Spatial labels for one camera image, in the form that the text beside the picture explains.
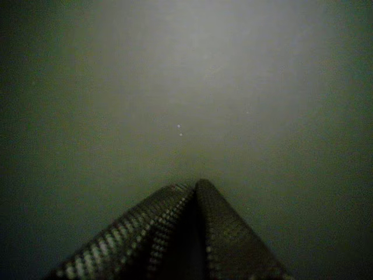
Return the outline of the black textured gripper finger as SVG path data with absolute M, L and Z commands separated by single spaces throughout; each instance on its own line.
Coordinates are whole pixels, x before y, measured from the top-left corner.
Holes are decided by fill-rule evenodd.
M 187 184 L 162 187 L 54 268 L 46 279 L 154 279 L 195 196 Z
M 207 279 L 291 279 L 291 273 L 207 179 L 195 185 Z

